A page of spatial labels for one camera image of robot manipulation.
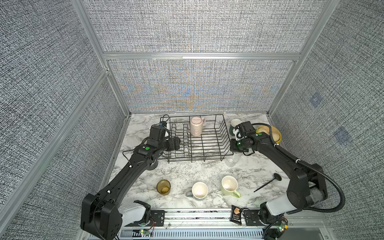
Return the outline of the dark green ceramic mug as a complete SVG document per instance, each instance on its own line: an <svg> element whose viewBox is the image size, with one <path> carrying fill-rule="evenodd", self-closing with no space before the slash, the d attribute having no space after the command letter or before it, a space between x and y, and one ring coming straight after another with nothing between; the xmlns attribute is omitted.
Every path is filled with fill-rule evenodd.
<svg viewBox="0 0 384 240"><path fill-rule="evenodd" d="M240 120L240 119L231 120L231 125L230 125L230 129L229 129L229 133L231 136L235 136L235 133L234 133L235 127L241 123L242 123L242 120Z"/></svg>

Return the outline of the black wire dish rack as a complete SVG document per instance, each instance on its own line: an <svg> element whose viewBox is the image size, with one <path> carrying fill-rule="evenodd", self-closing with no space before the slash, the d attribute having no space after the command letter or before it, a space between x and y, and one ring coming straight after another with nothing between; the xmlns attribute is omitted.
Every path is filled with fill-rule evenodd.
<svg viewBox="0 0 384 240"><path fill-rule="evenodd" d="M224 160L232 156L231 139L223 114L200 115L206 119L203 132L196 137L191 134L190 120L192 116L163 115L161 122L166 122L171 136L181 140L180 149L164 152L161 160L168 162L193 162L208 160Z"/></svg>

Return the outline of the pink ceramic mug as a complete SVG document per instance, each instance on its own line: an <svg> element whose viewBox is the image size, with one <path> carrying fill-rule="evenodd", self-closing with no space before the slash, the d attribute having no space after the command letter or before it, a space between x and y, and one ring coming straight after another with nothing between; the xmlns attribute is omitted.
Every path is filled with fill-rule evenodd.
<svg viewBox="0 0 384 240"><path fill-rule="evenodd" d="M206 119L202 117L192 117L190 120L191 134L199 137L203 133L203 127L206 124Z"/></svg>

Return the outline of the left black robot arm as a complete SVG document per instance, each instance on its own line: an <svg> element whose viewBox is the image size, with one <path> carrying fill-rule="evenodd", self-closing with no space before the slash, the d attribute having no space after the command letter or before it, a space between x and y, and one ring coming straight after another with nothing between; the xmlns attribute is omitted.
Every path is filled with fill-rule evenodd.
<svg viewBox="0 0 384 240"><path fill-rule="evenodd" d="M123 214L119 212L122 200L144 171L154 170L163 152L178 150L180 138L172 137L166 122L152 125L150 135L133 150L129 162L97 194L88 194L82 201L83 231L102 240L113 240L120 231Z"/></svg>

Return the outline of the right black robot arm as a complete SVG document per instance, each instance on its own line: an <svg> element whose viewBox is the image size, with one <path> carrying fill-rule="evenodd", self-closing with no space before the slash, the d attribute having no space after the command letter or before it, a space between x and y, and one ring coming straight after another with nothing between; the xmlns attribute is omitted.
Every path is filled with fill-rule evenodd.
<svg viewBox="0 0 384 240"><path fill-rule="evenodd" d="M234 127L236 144L232 150L244 155L258 152L275 163L290 179L285 194L262 203L259 217L263 224L271 224L281 214L292 214L307 209L327 199L326 179L323 169L317 165L299 164L298 158L285 151L267 133L257 133L254 124L242 122Z"/></svg>

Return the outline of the clear glass cup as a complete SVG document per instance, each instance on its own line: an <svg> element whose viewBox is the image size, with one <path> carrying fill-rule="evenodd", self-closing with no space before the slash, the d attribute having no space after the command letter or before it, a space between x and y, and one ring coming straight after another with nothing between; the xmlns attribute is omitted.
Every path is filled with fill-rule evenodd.
<svg viewBox="0 0 384 240"><path fill-rule="evenodd" d="M228 168L234 168L239 163L239 159L225 158L224 162Z"/></svg>

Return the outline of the light green ceramic mug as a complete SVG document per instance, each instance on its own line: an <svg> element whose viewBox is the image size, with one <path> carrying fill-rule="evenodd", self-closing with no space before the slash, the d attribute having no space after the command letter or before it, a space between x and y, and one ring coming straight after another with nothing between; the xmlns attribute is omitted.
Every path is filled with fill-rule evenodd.
<svg viewBox="0 0 384 240"><path fill-rule="evenodd" d="M241 194L238 191L238 181L232 176L225 176L221 181L221 191L224 195L240 198Z"/></svg>

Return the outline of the amber glass cup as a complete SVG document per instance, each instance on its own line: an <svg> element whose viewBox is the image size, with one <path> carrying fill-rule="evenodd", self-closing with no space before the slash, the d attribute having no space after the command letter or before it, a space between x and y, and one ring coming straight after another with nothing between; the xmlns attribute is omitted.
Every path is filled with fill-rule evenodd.
<svg viewBox="0 0 384 240"><path fill-rule="evenodd" d="M157 191L159 194L166 196L170 193L171 183L168 180L160 180L157 183Z"/></svg>

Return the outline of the black stirring stick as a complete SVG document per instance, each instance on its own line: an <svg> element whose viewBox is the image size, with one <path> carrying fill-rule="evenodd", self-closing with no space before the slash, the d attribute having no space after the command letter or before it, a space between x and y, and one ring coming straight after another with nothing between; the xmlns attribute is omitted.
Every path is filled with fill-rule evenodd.
<svg viewBox="0 0 384 240"><path fill-rule="evenodd" d="M281 175L279 175L278 173L274 173L273 174L273 178L271 180L269 180L268 182L264 183L263 185L261 185L259 188L257 188L256 190L254 190L254 193L261 190L262 188L266 187L267 185L269 185L270 183L272 183L273 181L281 181L282 180L282 177Z"/></svg>

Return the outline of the white grey ceramic mug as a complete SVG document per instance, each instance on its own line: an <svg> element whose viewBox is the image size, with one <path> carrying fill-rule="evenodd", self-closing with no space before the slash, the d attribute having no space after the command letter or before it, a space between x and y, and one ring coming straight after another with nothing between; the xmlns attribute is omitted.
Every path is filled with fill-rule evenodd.
<svg viewBox="0 0 384 240"><path fill-rule="evenodd" d="M202 201L207 197L208 193L208 186L203 182L197 182L192 186L192 190L189 193L186 193L186 197Z"/></svg>

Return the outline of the black snack packet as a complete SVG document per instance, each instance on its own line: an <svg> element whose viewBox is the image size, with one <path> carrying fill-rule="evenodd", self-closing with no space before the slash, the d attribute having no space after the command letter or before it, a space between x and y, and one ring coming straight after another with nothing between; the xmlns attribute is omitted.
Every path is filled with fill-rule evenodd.
<svg viewBox="0 0 384 240"><path fill-rule="evenodd" d="M242 225L242 211L243 211L242 208L237 207L235 205L232 205L230 222L241 226Z"/></svg>

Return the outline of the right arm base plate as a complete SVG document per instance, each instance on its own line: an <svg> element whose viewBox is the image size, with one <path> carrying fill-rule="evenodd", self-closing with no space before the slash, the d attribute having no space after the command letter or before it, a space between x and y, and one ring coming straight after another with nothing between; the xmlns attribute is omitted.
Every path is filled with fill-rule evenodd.
<svg viewBox="0 0 384 240"><path fill-rule="evenodd" d="M246 226L264 226L264 224L260 220L259 210L243 209L242 213L246 222Z"/></svg>

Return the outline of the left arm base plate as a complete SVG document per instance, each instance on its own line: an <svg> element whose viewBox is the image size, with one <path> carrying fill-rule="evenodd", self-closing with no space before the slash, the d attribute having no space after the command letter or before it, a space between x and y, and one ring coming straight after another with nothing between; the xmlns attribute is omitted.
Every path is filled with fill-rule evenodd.
<svg viewBox="0 0 384 240"><path fill-rule="evenodd" d="M163 227L165 222L164 210L151 210L150 227Z"/></svg>

